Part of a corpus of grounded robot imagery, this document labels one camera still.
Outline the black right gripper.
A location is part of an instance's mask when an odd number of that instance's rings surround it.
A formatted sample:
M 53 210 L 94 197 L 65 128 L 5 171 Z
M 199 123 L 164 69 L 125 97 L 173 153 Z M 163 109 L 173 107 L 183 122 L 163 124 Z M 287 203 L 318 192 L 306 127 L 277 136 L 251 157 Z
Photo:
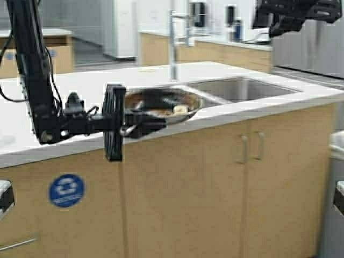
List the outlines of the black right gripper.
M 307 20 L 335 23 L 343 1 L 256 1 L 252 29 L 268 28 L 269 37 L 299 32 Z

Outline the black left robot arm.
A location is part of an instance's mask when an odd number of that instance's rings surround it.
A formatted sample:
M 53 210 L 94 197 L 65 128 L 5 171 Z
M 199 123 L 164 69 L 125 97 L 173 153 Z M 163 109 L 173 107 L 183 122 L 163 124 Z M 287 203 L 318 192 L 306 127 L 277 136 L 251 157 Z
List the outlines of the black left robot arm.
M 125 109 L 126 88 L 119 83 L 106 86 L 98 113 L 85 110 L 84 100 L 72 92 L 62 103 L 53 79 L 51 54 L 42 35 L 37 1 L 6 1 L 15 43 L 17 68 L 24 88 L 24 101 L 31 115 L 33 133 L 41 145 L 56 144 L 76 135 L 103 133 L 108 161 L 122 161 L 123 139 L 141 137 L 166 128 L 167 121 L 145 111 Z

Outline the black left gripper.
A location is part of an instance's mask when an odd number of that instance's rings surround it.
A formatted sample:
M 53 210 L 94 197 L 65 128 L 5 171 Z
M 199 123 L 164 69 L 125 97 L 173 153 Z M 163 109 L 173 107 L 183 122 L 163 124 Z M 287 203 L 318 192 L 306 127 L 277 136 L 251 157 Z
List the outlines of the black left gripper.
M 56 144 L 76 135 L 103 133 L 104 153 L 108 161 L 123 160 L 123 137 L 139 139 L 167 127 L 166 119 L 149 112 L 125 109 L 126 88 L 108 84 L 104 94 L 102 113 L 92 113 L 99 107 L 85 110 L 84 100 L 76 92 L 69 94 L 60 115 L 53 109 L 37 109 L 37 138 L 40 144 Z M 141 121 L 125 124 L 125 121 Z

